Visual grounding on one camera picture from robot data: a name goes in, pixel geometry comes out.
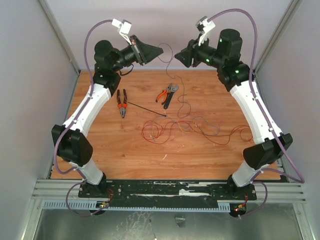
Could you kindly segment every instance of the metal enclosure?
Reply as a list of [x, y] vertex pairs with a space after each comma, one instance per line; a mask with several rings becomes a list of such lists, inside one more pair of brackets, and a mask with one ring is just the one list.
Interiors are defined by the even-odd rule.
[[77, 73], [37, 1], [2, 1], [0, 29], [0, 239], [15, 240]]
[[303, 190], [310, 205], [310, 224], [320, 236], [320, 2], [302, 1], [258, 72], [270, 114], [289, 131], [289, 153], [305, 176]]
[[[58, 3], [48, 0], [49, 4], [45, 0], [39, 0], [39, 2], [41, 4], [28, 0], [26, 3], [19, 3], [19, 5], [10, 2], [0, 9], [0, 16], [4, 19], [0, 21], [0, 25], [6, 31], [3, 36], [0, 35], [5, 43], [0, 46], [0, 56], [2, 56], [0, 57], [0, 69], [3, 77], [1, 81], [3, 88], [0, 90], [3, 94], [0, 97], [5, 107], [2, 111], [5, 113], [5, 118], [1, 130], [2, 133], [9, 136], [9, 138], [1, 140], [2, 172], [0, 178], [6, 183], [1, 185], [2, 192], [5, 192], [5, 196], [1, 196], [0, 206], [1, 239], [154, 239], [156, 236], [159, 240], [172, 238], [184, 240], [213, 238], [316, 239], [313, 226], [316, 226], [319, 222], [317, 216], [320, 216], [320, 212], [316, 209], [314, 211], [315, 217], [310, 218], [310, 209], [307, 202], [316, 207], [316, 200], [319, 197], [319, 191], [314, 190], [317, 185], [312, 182], [313, 180], [316, 181], [318, 173], [315, 168], [319, 163], [319, 161], [315, 161], [318, 152], [314, 145], [309, 145], [307, 148], [300, 147], [304, 146], [303, 139], [306, 138], [311, 137], [311, 141], [318, 142], [318, 135], [315, 130], [317, 129], [318, 119], [313, 117], [311, 107], [306, 107], [312, 106], [312, 101], [319, 100], [314, 86], [317, 83], [311, 80], [316, 79], [314, 76], [317, 69], [315, 62], [318, 56], [315, 48], [311, 49], [311, 46], [316, 46], [317, 38], [319, 39], [319, 33], [314, 30], [318, 26], [316, 11], [320, 8], [316, 0], [308, 3], [304, 2], [301, 5], [292, 23], [275, 47], [273, 47], [275, 40], [282, 31], [280, 28], [276, 31], [274, 29], [277, 25], [282, 26], [281, 23], [278, 24], [279, 21], [282, 20], [283, 23], [288, 19], [294, 9], [292, 6], [296, 6], [296, 3], [300, 2], [299, 0], [274, 1], [272, 3], [269, 3], [269, 1], [258, 3], [248, 0], [241, 3], [238, 1], [224, 3], [223, 6], [212, 5], [212, 8], [215, 7], [215, 13], [227, 8], [242, 8], [245, 5], [247, 7], [245, 9], [251, 10], [255, 19], [259, 19], [263, 15], [265, 18], [266, 15], [270, 14], [270, 21], [260, 23], [260, 28], [266, 30], [259, 35], [262, 43], [260, 42], [258, 57], [267, 56], [272, 48], [276, 50], [266, 61], [263, 57], [259, 62], [259, 69], [261, 69], [258, 73], [259, 83], [266, 96], [266, 103], [270, 107], [271, 115], [285, 131], [290, 130], [294, 139], [297, 139], [297, 143], [290, 149], [291, 155], [296, 156], [296, 159], [298, 157], [306, 159], [309, 154], [307, 164], [297, 161], [299, 167], [304, 170], [306, 180], [309, 181], [304, 187], [307, 195], [303, 193], [302, 186], [298, 183], [268, 182], [269, 198], [266, 206], [257, 214], [241, 221], [231, 218], [227, 214], [230, 209], [229, 204], [232, 203], [227, 200], [220, 201], [218, 203], [219, 208], [211, 210], [167, 209], [164, 212], [160, 210], [152, 212], [150, 209], [110, 208], [104, 215], [90, 218], [79, 218], [66, 210], [64, 201], [67, 191], [79, 180], [43, 179], [49, 172], [46, 166], [48, 164], [49, 167], [51, 166], [53, 152], [52, 140], [47, 133], [55, 123], [61, 123], [64, 120], [75, 87], [77, 72], [74, 70], [78, 70], [78, 63], [80, 68], [84, 67], [82, 56], [79, 54], [79, 49], [82, 47], [80, 43], [83, 41], [81, 41], [79, 34], [73, 32], [76, 30], [74, 26], [81, 26], [81, 29], [86, 29], [84, 26], [90, 28], [96, 22], [95, 18], [91, 16], [107, 18], [105, 17], [107, 14], [105, 14], [105, 10], [101, 10], [99, 4], [91, 3], [88, 6], [85, 1], [77, 2], [77, 4], [72, 0]], [[170, 26], [172, 30], [155, 31], [155, 34], [160, 35], [153, 35], [154, 39], [151, 39], [150, 42], [155, 45], [168, 42], [167, 38], [163, 37], [171, 36], [170, 41], [174, 44], [178, 43], [173, 46], [174, 50], [177, 50], [182, 40], [190, 38], [188, 34], [194, 36], [197, 32], [195, 28], [194, 32], [191, 32], [182, 27], [183, 25], [191, 28], [194, 22], [198, 20], [198, 17], [193, 14], [195, 6], [191, 2], [188, 1], [186, 8], [182, 10], [181, 6], [185, 4], [184, 1], [172, 2], [173, 7], [170, 11], [163, 9], [162, 14], [166, 16], [167, 23], [162, 22], [160, 17], [152, 11], [152, 8], [158, 8], [159, 6], [152, 5], [149, 1], [141, 3], [141, 7], [135, 4], [133, 7], [135, 7], [137, 14], [133, 15], [132, 18], [140, 20], [141, 26], [135, 30], [135, 33], [138, 35], [140, 31], [143, 34], [146, 25], [149, 29], [163, 29], [163, 25]], [[121, 4], [123, 4], [122, 8], [118, 5], [110, 8], [112, 11], [119, 10], [119, 16], [113, 15], [110, 18], [123, 19], [127, 17], [122, 16], [125, 14], [124, 10], [132, 12], [131, 6], [127, 6], [123, 2]], [[203, 5], [207, 4], [213, 3], [211, 1], [203, 3]], [[62, 9], [55, 11], [57, 6], [62, 7]], [[147, 16], [155, 17], [158, 25], [155, 26], [149, 20], [144, 21], [141, 18], [143, 13], [139, 11], [141, 9], [146, 11]], [[203, 11], [206, 11], [205, 14], [210, 14], [207, 13], [207, 9], [204, 7]], [[75, 18], [68, 16], [72, 21], [63, 21], [68, 15], [65, 11], [70, 10], [72, 10], [72, 14], [75, 14]], [[16, 13], [15, 16], [23, 16], [23, 21], [12, 17], [12, 12]], [[182, 15], [180, 21], [170, 20], [169, 16], [174, 19], [177, 18], [175, 16], [176, 12]], [[307, 13], [311, 14], [308, 15], [309, 19], [304, 17]], [[77, 16], [83, 20], [83, 24], [75, 22]], [[245, 53], [243, 54], [243, 60], [248, 62], [253, 36], [252, 30], [248, 27], [250, 24], [246, 23], [246, 27], [243, 26], [243, 22], [247, 21], [243, 16], [239, 18], [238, 16], [232, 16], [231, 20], [228, 20], [228, 22], [236, 23], [236, 25], [224, 24], [226, 19], [228, 18], [220, 20], [221, 28], [237, 28], [238, 25], [241, 25], [240, 28], [248, 38], [244, 39], [245, 45], [243, 46]], [[300, 29], [303, 34], [298, 33], [296, 29]], [[109, 32], [105, 34], [105, 31], [101, 29], [92, 38], [92, 43], [89, 45], [89, 55], [93, 53], [94, 43], [106, 36], [109, 36]], [[302, 48], [299, 43], [303, 43], [303, 36], [306, 36], [306, 45], [310, 48], [312, 54], [300, 50]], [[216, 35], [210, 39], [214, 42], [217, 41], [217, 37]], [[118, 41], [116, 33], [110, 35], [111, 41], [113, 38], [115, 42]], [[32, 60], [25, 60], [26, 56], [30, 56]], [[13, 61], [18, 61], [18, 68], [13, 68], [14, 65], [11, 64]], [[297, 70], [293, 71], [292, 66], [296, 66]], [[298, 70], [300, 66], [304, 66], [304, 69]], [[154, 65], [151, 64], [148, 67], [163, 69], [165, 66], [159, 62], [154, 62]], [[309, 81], [309, 84], [307, 85], [305, 82], [302, 84], [300, 81], [302, 78]], [[292, 81], [295, 81], [295, 87], [291, 84]], [[297, 104], [298, 101], [293, 96], [301, 94], [303, 99], [305, 95], [302, 93], [311, 96], [312, 101], [303, 100]], [[12, 99], [12, 95], [19, 97], [8, 101], [8, 99]], [[300, 113], [311, 116], [308, 119], [308, 128], [302, 128], [298, 125], [305, 118], [296, 113], [295, 106], [304, 107], [302, 111], [299, 109]], [[278, 161], [277, 165], [279, 169], [290, 171], [281, 161]], [[79, 188], [71, 191], [70, 203], [79, 211], [86, 210], [86, 213], [89, 207], [95, 208], [97, 199], [79, 199], [78, 191]], [[249, 203], [249, 211], [256, 208], [257, 203], [260, 204], [263, 201], [265, 193], [261, 186], [257, 186], [256, 195], [257, 201]], [[173, 212], [187, 212], [185, 227], [176, 227]], [[22, 231], [17, 231], [17, 227], [21, 225], [23, 225]]]

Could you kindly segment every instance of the gray wall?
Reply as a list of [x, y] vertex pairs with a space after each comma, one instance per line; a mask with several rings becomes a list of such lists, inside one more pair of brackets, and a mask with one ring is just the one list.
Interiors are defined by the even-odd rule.
[[[142, 42], [157, 46], [168, 43], [175, 53], [181, 51], [188, 41], [195, 39], [199, 32], [196, 22], [203, 16], [211, 17], [223, 10], [241, 8], [252, 14], [259, 32], [256, 59], [267, 45], [277, 24], [282, 18], [291, 0], [46, 0], [54, 17], [62, 30], [79, 66], [85, 68], [83, 45], [89, 29], [99, 21], [116, 18], [126, 19], [132, 23], [130, 35], [135, 34]], [[242, 60], [249, 63], [253, 45], [253, 29], [250, 21], [241, 13], [228, 13], [215, 21], [212, 30], [211, 46], [217, 46], [221, 30], [235, 28], [243, 38]], [[90, 67], [94, 66], [94, 46], [103, 39], [109, 40], [115, 47], [122, 49], [125, 40], [111, 24], [99, 26], [93, 33], [88, 44]], [[168, 61], [171, 51], [163, 46], [161, 58]], [[165, 63], [158, 59], [143, 68], [163, 69]], [[201, 64], [197, 69], [205, 68]], [[177, 60], [173, 60], [171, 68], [184, 69]]]
[[0, 7], [0, 239], [21, 235], [37, 178], [53, 152], [74, 72], [36, 0]]
[[270, 113], [293, 136], [289, 153], [301, 169], [320, 236], [320, 1], [304, 0], [258, 73]]

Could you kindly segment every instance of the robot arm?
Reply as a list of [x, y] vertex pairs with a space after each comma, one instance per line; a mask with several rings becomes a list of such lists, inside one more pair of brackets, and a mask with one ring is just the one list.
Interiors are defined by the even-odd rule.
[[[208, 39], [209, 31], [215, 27], [213, 21], [208, 22], [208, 18], [203, 17], [196, 26], [200, 31], [198, 38], [190, 40], [187, 47], [174, 57], [187, 68], [197, 67], [200, 63], [204, 63], [217, 69], [218, 79], [239, 104], [250, 126], [255, 143], [254, 146], [243, 150], [243, 163], [228, 179], [230, 192], [236, 193], [248, 186], [257, 172], [279, 159], [283, 152], [256, 103], [260, 94], [255, 82], [253, 82], [253, 88], [256, 98], [251, 92], [249, 86], [250, 68], [240, 61], [242, 47], [240, 33], [234, 29], [222, 30], [217, 48], [213, 48], [209, 46]], [[272, 120], [266, 106], [263, 102], [261, 104], [271, 120], [276, 135], [284, 148], [288, 149], [293, 142], [291, 135], [282, 133]]]
[[103, 188], [105, 181], [102, 180], [106, 179], [106, 175], [98, 169], [92, 158], [93, 147], [86, 138], [89, 129], [101, 108], [117, 90], [121, 80], [117, 71], [134, 62], [147, 64], [163, 53], [160, 47], [145, 44], [135, 35], [128, 36], [131, 28], [128, 21], [113, 19], [112, 25], [118, 28], [128, 46], [118, 50], [107, 40], [101, 40], [95, 45], [94, 84], [72, 116], [63, 125], [55, 125], [51, 130], [56, 145], [62, 132], [73, 122], [58, 145], [57, 155], [80, 171], [88, 184], [98, 189]]

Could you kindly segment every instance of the metal frame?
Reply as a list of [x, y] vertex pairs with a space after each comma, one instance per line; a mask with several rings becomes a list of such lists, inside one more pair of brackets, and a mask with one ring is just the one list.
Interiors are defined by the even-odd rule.
[[[23, 236], [21, 240], [32, 240], [37, 232], [37, 226], [40, 221], [42, 209], [67, 209], [65, 205], [68, 190], [76, 183], [81, 182], [80, 179], [38, 179], [32, 194], [32, 199], [28, 208], [28, 222], [26, 222]], [[206, 184], [222, 184], [221, 181], [206, 181]], [[268, 188], [267, 204], [287, 203], [293, 204], [297, 217], [298, 227], [301, 231], [303, 240], [315, 239], [315, 236], [308, 224], [305, 213], [306, 198], [299, 183], [293, 182], [266, 182]], [[79, 198], [79, 186], [75, 187], [69, 195], [69, 201], [73, 204], [74, 209], [88, 210], [96, 209], [93, 206], [97, 201], [108, 201], [108, 198]], [[261, 203], [265, 197], [265, 189], [261, 185], [255, 185], [257, 195], [256, 201]], [[152, 209], [152, 208], [114, 208], [109, 210], [115, 211], [162, 211], [162, 212], [229, 212], [229, 204], [238, 203], [237, 200], [219, 200], [219, 209], [203, 210], [203, 209]]]
[[303, 0], [292, 0], [291, 3], [289, 4], [279, 24], [276, 26], [269, 42], [267, 43], [265, 49], [263, 50], [261, 57], [256, 63], [256, 66], [255, 66], [256, 73], [259, 72], [263, 64], [266, 62], [267, 58], [269, 57], [270, 53], [274, 49], [275, 45], [277, 44], [279, 38], [282, 36], [283, 32], [286, 30], [286, 27], [288, 26], [290, 20], [296, 13], [302, 1]]
[[45, 13], [51, 27], [53, 28], [55, 35], [59, 39], [59, 42], [61, 43], [61, 45], [65, 51], [65, 54], [70, 59], [70, 63], [72, 64], [74, 71], [79, 75], [80, 68], [77, 63], [77, 60], [76, 60], [73, 52], [71, 51], [71, 48], [70, 48], [64, 34], [62, 33], [62, 31], [57, 23], [57, 20], [55, 19], [54, 15], [52, 14], [51, 9], [50, 9], [47, 1], [46, 0], [37, 0], [37, 1], [40, 4], [43, 12]]
[[[54, 29], [61, 45], [63, 46], [65, 53], [70, 59], [70, 62], [73, 65], [74, 70], [79, 73], [78, 63], [64, 37], [62, 31], [57, 24], [56, 19], [53, 17], [51, 10], [46, 2], [46, 0], [38, 0], [39, 4], [42, 7], [42, 10], [46, 14], [52, 28]], [[292, 16], [296, 12], [298, 6], [302, 0], [292, 0], [289, 7], [287, 8], [285, 14], [283, 15], [280, 23], [278, 24], [276, 30], [274, 31], [271, 39], [269, 40], [261, 58], [258, 60], [256, 65], [256, 72], [258, 72], [262, 65], [265, 63], [268, 58], [270, 52], [272, 51], [274, 45], [280, 38], [281, 34], [284, 32], [286, 26], [290, 22]], [[286, 161], [282, 159], [277, 162], [278, 167], [283, 168], [286, 171]], [[50, 174], [52, 168], [52, 162], [48, 165], [45, 178]], [[21, 240], [32, 240], [37, 233], [37, 226], [40, 221], [42, 209], [63, 209], [65, 205], [63, 204], [66, 199], [67, 191], [73, 186], [75, 183], [79, 183], [81, 180], [67, 180], [67, 179], [38, 179], [36, 182], [34, 192], [32, 194], [32, 198], [28, 207], [27, 215], [25, 218], [25, 224], [23, 226], [22, 237]], [[211, 184], [221, 184], [221, 181], [211, 182]], [[268, 187], [268, 199], [267, 203], [287, 203], [293, 204], [293, 208], [296, 214], [297, 224], [300, 229], [302, 239], [303, 240], [312, 240], [316, 239], [312, 229], [310, 228], [307, 214], [307, 202], [302, 190], [302, 187], [299, 183], [293, 182], [266, 182]], [[262, 202], [265, 197], [265, 190], [262, 186], [255, 185], [257, 201]], [[93, 204], [97, 201], [103, 201], [108, 199], [101, 198], [79, 198], [78, 197], [79, 187], [76, 187], [70, 192], [69, 201], [74, 203], [75, 209], [88, 209], [88, 206], [93, 207]], [[228, 204], [235, 203], [237, 201], [230, 200], [219, 200], [218, 203], [221, 206], [225, 206], [228, 208]], [[54, 206], [49, 206], [48, 203], [57, 203]], [[122, 210], [138, 210], [142, 209], [127, 209], [123, 208]]]

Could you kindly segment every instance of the red wire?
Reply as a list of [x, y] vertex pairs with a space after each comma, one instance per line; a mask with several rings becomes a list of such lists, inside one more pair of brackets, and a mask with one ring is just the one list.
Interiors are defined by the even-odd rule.
[[109, 188], [107, 191], [108, 191], [108, 193], [109, 193], [108, 203], [110, 204], [112, 198], [114, 197], [114, 191], [113, 191], [111, 188]]
[[[170, 136], [171, 136], [171, 132], [172, 132], [172, 128], [175, 124], [179, 124], [179, 123], [186, 123], [188, 124], [188, 126], [192, 129], [192, 131], [194, 131], [195, 133], [197, 134], [201, 134], [203, 136], [205, 136], [206, 139], [208, 139], [210, 142], [214, 143], [214, 144], [217, 144], [217, 145], [221, 145], [221, 146], [224, 146], [224, 145], [227, 145], [230, 140], [231, 140], [231, 135], [234, 134], [237, 130], [240, 130], [240, 138], [244, 141], [244, 142], [250, 142], [252, 143], [251, 141], [253, 140], [253, 137], [251, 137], [250, 139], [244, 139], [241, 135], [242, 131], [243, 130], [246, 130], [249, 128], [249, 126], [247, 125], [239, 125], [239, 126], [236, 126], [234, 127], [231, 132], [229, 134], [225, 134], [225, 135], [208, 135], [208, 134], [204, 134], [203, 131], [199, 132], [199, 131], [196, 131], [192, 126], [191, 124], [194, 123], [192, 121], [188, 121], [188, 120], [181, 120], [181, 121], [170, 121], [168, 122], [164, 127], [161, 126], [159, 123], [157, 122], [154, 122], [152, 120], [148, 120], [144, 123], [143, 127], [142, 127], [142, 130], [141, 130], [141, 136], [148, 142], [152, 143], [152, 144], [164, 144], [166, 143], [169, 139], [170, 139]], [[164, 132], [167, 130], [167, 125], [168, 124], [172, 124], [171, 127], [169, 128], [169, 135], [167, 137], [167, 139], [163, 142], [156, 142], [155, 139], [158, 139], [160, 136], [162, 136], [164, 134]], [[145, 136], [145, 129], [148, 127], [148, 126], [152, 126], [152, 135], [153, 135], [153, 128], [156, 128], [156, 135], [153, 135], [153, 137], [146, 137]], [[218, 142], [215, 142], [213, 140], [211, 140], [210, 138], [208, 137], [228, 137], [228, 140], [226, 143], [218, 143]]]

